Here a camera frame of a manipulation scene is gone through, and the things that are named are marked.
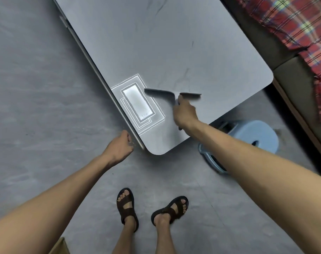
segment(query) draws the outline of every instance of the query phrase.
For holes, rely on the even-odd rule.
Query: gray tabletop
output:
[[[273,80],[220,0],[56,0],[93,63],[153,154],[188,138],[166,98],[143,88],[201,93],[211,123]]]

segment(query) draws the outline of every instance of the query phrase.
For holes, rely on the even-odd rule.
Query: plaid fabric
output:
[[[315,73],[321,120],[321,0],[237,0],[247,13],[299,55]]]

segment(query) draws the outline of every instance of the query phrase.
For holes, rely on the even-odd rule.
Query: concrete floor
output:
[[[280,135],[278,155],[314,166],[261,91],[224,116],[260,119]],[[0,0],[0,217],[100,154],[123,119],[51,0]],[[189,139],[163,156],[139,148],[95,185],[64,232],[71,254],[111,253],[122,229],[116,195],[133,190],[136,253],[153,253],[152,212],[179,195],[187,214],[172,226],[179,253],[301,253]]]

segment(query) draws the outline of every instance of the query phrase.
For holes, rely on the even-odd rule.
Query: sofa cushion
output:
[[[236,0],[222,0],[246,36],[271,69],[293,58],[297,51],[290,51],[281,41],[251,18]]]
[[[313,72],[300,57],[295,57],[276,68],[273,73],[289,100],[317,138],[314,141],[304,128],[321,152],[321,148],[317,146],[317,140],[321,144],[321,122],[319,122],[319,113],[313,90]]]

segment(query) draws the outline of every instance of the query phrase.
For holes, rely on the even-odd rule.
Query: brown sandal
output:
[[[175,210],[173,208],[171,208],[171,206],[173,204],[177,205],[177,209],[178,209],[178,214],[176,214]],[[155,217],[158,214],[165,214],[168,213],[171,217],[170,219],[170,224],[172,224],[176,219],[180,219],[183,215],[184,215],[184,209],[183,209],[183,205],[186,205],[186,210],[188,210],[189,207],[189,200],[187,197],[185,196],[179,196],[175,199],[173,199],[165,208],[159,209],[157,211],[155,211],[152,215],[151,215],[151,222],[154,226],[156,226],[154,224],[154,220]]]
[[[125,190],[129,191],[129,195],[125,196],[121,201],[118,201],[118,198],[124,193]],[[129,202],[132,202],[132,208],[128,208],[128,209],[124,209],[123,206]],[[134,232],[137,231],[138,226],[139,226],[139,222],[138,222],[138,218],[135,212],[135,199],[133,197],[132,191],[129,188],[124,188],[122,190],[120,190],[117,198],[116,198],[116,203],[117,203],[117,208],[119,211],[119,214],[121,215],[121,222],[124,225],[125,224],[125,218],[128,216],[133,216],[136,220],[136,230]]]

